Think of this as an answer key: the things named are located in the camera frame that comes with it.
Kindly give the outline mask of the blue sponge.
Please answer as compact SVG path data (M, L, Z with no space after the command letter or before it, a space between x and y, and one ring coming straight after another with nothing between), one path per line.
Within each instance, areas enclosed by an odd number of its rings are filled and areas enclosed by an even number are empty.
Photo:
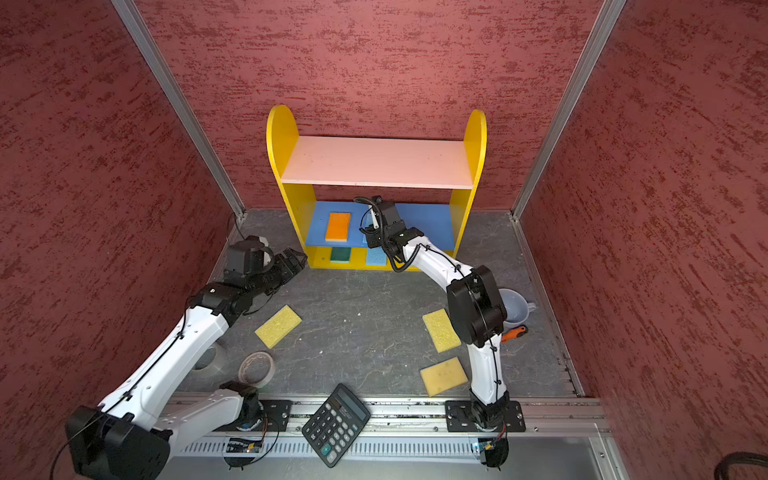
M368 249L366 252L366 264L368 266L386 266L388 258L381 247Z
M368 246L368 236L369 236L370 232L371 232L371 231L373 231L374 229L363 229L363 228L361 227L361 222L362 222L362 218L363 218L363 216L361 217L361 221L360 221L360 225L359 225L359 230L360 230L361 234L363 235L363 238L364 238L364 245L365 245L365 246Z

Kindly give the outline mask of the dark green scrub sponge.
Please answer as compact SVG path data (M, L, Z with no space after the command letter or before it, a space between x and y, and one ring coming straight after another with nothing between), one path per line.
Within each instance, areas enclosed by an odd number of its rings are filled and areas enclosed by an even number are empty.
M330 261L332 263L349 263L351 259L351 248L349 247L332 247L330 253Z

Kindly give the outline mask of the orange sponge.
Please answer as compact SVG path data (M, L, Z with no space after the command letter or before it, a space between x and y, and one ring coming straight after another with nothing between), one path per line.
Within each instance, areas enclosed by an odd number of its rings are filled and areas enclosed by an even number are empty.
M348 241L351 214L349 212L331 212L328 217L325 241L344 243Z

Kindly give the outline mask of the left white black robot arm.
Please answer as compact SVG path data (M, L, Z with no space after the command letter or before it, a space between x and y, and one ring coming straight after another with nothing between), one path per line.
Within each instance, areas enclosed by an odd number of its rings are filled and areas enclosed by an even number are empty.
M222 278L193 294L171 333L96 407L78 407L65 423L62 452L88 479L155 479L168 460L222 427L265 434L269 417L254 386L222 384L178 414L164 408L198 361L260 295L270 297L307 265L305 253L275 253L249 236L229 246Z

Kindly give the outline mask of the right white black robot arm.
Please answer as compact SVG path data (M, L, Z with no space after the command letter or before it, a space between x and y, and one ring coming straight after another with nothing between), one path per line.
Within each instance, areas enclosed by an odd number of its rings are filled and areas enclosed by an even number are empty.
M502 428L510 402L499 352L507 311L493 273L450 257L421 230L408 227L394 203L379 196L354 201L369 208L370 221L359 227L367 246L380 248L393 271L415 267L446 293L451 326L469 353L470 418L486 431Z

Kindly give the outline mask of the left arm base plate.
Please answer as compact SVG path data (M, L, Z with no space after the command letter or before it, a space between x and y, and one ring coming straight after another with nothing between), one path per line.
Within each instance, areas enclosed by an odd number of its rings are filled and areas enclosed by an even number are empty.
M283 432L287 428L292 406L292 401L282 399L246 402L240 415L222 430L247 434Z

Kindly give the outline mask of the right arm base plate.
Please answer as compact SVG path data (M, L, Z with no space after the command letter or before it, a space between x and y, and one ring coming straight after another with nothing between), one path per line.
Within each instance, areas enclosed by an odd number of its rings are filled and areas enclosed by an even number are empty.
M502 399L493 405L477 401L449 400L445 402L445 417L449 432L522 433L527 430L522 406L518 401Z

